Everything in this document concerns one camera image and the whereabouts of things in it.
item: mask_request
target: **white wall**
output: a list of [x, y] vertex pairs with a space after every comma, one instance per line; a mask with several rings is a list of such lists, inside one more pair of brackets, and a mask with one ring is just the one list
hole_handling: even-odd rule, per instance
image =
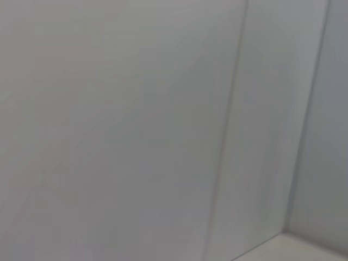
[[348, 252], [348, 1], [333, 0], [309, 109], [290, 230]]
[[283, 229], [326, 0], [250, 0], [207, 261]]
[[244, 7], [0, 1], [1, 260], [202, 260]]

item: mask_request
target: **white surface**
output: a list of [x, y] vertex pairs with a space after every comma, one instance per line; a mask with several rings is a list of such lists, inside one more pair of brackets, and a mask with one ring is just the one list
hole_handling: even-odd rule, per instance
[[235, 261], [347, 261], [291, 235], [279, 235]]
[[202, 260], [244, 6], [0, 1], [0, 260]]
[[348, 1], [332, 1], [290, 229], [348, 253], [347, 24]]
[[326, 3], [249, 3], [207, 261], [283, 229]]

